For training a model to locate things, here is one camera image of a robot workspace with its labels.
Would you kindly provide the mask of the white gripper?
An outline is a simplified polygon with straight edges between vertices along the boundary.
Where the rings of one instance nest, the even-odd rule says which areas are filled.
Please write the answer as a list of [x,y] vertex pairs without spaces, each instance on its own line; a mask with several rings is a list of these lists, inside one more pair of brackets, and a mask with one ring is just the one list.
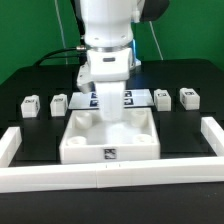
[[122,119],[124,91],[130,76],[132,49],[117,52],[87,52],[90,75],[94,82],[99,109],[104,121]]

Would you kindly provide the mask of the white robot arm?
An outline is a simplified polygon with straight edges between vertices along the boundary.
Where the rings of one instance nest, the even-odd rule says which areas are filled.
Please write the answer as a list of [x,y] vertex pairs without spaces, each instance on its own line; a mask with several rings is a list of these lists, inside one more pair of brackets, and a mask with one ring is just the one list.
[[84,25],[87,62],[80,67],[77,86],[97,92],[101,118],[120,120],[124,91],[135,67],[131,25],[158,19],[170,0],[74,0]]

